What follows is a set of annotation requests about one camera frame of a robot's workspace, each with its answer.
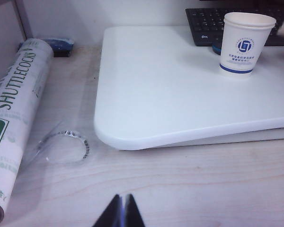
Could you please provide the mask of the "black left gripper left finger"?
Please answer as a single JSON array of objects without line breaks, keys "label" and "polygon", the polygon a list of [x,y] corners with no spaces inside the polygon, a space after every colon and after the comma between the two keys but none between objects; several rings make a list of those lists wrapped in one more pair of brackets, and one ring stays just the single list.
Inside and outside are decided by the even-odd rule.
[{"label": "black left gripper left finger", "polygon": [[123,227],[123,205],[116,194],[98,218],[98,227]]}]

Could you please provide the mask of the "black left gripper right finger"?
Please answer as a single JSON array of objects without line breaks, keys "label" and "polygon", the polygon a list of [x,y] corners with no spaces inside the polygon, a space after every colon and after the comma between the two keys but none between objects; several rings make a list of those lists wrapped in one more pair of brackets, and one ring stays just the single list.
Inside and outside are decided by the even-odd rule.
[{"label": "black left gripper right finger", "polygon": [[145,227],[144,221],[132,194],[128,194],[126,196],[124,207],[124,226]]}]

